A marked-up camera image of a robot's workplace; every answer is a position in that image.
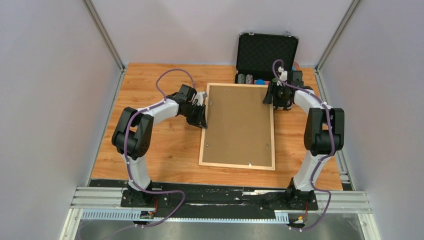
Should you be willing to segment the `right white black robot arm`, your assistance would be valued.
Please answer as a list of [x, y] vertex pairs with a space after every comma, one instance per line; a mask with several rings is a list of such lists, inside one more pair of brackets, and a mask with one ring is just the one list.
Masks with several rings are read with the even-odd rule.
[[297, 105], [307, 114], [303, 135], [306, 154], [284, 194], [286, 204], [298, 209], [312, 201], [325, 164], [344, 146], [344, 110], [331, 107], [311, 87], [305, 86], [301, 71], [286, 71], [282, 67], [274, 72], [262, 102], [286, 111]]

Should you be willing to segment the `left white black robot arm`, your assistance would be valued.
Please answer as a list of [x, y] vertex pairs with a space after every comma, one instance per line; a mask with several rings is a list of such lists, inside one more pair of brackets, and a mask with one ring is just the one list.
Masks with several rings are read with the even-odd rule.
[[183, 84], [179, 91], [166, 95], [161, 101], [144, 108], [126, 107], [119, 118], [111, 143], [125, 161], [128, 192], [140, 206], [149, 206], [156, 192], [147, 170], [147, 152], [155, 125], [177, 116], [201, 129], [207, 129], [205, 91]]

